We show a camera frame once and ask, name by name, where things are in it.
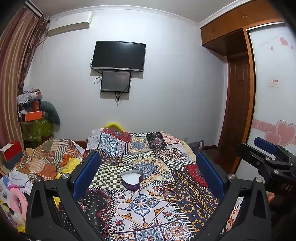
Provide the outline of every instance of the crown molding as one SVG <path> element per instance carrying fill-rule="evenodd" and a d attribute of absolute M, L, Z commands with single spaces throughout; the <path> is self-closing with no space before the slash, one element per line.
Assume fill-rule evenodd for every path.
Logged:
<path fill-rule="evenodd" d="M 214 14 L 212 14 L 211 16 L 209 16 L 208 18 L 206 18 L 205 20 L 203 20 L 202 22 L 199 23 L 199 27 L 201 28 L 202 26 L 205 26 L 206 24 L 208 24 L 209 22 L 213 21 L 214 19 L 218 18 L 219 16 L 223 15 L 224 13 L 229 12 L 230 10 L 243 5 L 247 2 L 250 2 L 252 0 L 236 0 L 230 4 L 228 4 L 227 6 L 221 8 L 220 10 L 218 10 L 217 12 L 215 12 Z"/>
<path fill-rule="evenodd" d="M 51 16 L 50 19 L 53 20 L 53 19 L 56 19 L 56 18 L 64 17 L 64 16 L 67 16 L 67 15 L 71 15 L 71 14 L 79 13 L 79 12 L 98 11 L 98 10 L 107 10 L 107 9 L 123 9 L 123 10 L 134 10 L 134 11 L 150 12 L 150 13 L 155 13 L 155 14 L 167 16 L 167 17 L 170 17 L 170 18 L 174 18 L 174 19 L 177 19 L 179 21 L 183 21 L 183 22 L 189 23 L 189 24 L 191 24 L 193 26 L 199 27 L 198 23 L 196 23 L 196 22 L 194 22 L 194 21 L 192 21 L 190 19 L 181 17 L 179 15 L 170 13 L 170 12 L 165 12 L 165 11 L 162 11 L 162 10 L 148 8 L 148 7 L 138 7 L 138 6 L 129 6 L 129 5 L 101 5 L 101 6 L 83 7 L 83 8 L 78 8 L 78 9 L 74 9 L 74 10 L 70 10 L 70 11 L 67 11 L 67 12 L 62 12 L 62 13 L 56 14 L 54 16 Z"/>

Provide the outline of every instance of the black cable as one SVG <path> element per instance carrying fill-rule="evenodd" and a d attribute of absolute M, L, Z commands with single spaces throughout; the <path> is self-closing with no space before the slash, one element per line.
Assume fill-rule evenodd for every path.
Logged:
<path fill-rule="evenodd" d="M 120 98 L 120 96 L 124 93 L 124 91 L 126 90 L 126 88 L 125 88 L 122 92 L 115 92 L 115 96 L 116 96 L 116 98 L 117 98 L 117 105 L 118 105 L 118 103 L 119 103 L 119 98 Z"/>
<path fill-rule="evenodd" d="M 90 62 L 90 64 L 89 64 L 90 68 L 92 67 L 92 59 L 93 59 L 93 57 L 91 58 L 91 62 Z"/>
<path fill-rule="evenodd" d="M 102 76 L 99 76 L 97 78 L 94 79 L 94 84 L 97 85 L 98 83 L 100 83 L 100 81 L 102 80 Z"/>
<path fill-rule="evenodd" d="M 90 68 L 91 68 L 91 65 L 92 65 L 92 59 L 93 59 L 93 57 L 91 58 L 91 62 L 90 62 L 90 64 L 89 64 Z M 97 84 L 100 83 L 100 81 L 102 80 L 102 75 L 103 75 L 103 73 L 97 71 L 96 69 L 94 69 L 94 70 L 95 70 L 96 72 L 98 72 L 99 74 L 101 74 L 101 76 L 99 76 L 99 77 L 97 77 L 97 78 L 94 79 L 94 84 L 97 85 Z"/>

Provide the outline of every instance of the air conditioner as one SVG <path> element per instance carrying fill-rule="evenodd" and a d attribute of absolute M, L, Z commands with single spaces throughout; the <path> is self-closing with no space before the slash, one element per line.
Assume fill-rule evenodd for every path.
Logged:
<path fill-rule="evenodd" d="M 87 29 L 91 25 L 92 18 L 92 11 L 89 11 L 50 19 L 48 37 L 70 31 Z"/>

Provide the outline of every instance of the small monitor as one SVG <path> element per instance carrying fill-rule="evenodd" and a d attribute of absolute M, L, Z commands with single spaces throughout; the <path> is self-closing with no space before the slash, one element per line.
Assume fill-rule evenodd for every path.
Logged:
<path fill-rule="evenodd" d="M 101 80 L 101 91 L 128 93 L 130 83 L 130 72 L 104 70 Z"/>

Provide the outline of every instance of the pink heart decal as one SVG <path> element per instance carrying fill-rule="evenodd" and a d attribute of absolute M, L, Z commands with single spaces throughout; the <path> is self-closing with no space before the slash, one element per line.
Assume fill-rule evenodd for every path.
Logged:
<path fill-rule="evenodd" d="M 275 144 L 279 145 L 281 143 L 281 136 L 278 133 L 273 134 L 272 131 L 265 132 L 264 139 Z"/>
<path fill-rule="evenodd" d="M 296 126 L 294 124 L 287 126 L 286 122 L 280 120 L 276 124 L 276 133 L 280 134 L 281 146 L 284 147 L 296 138 Z"/>

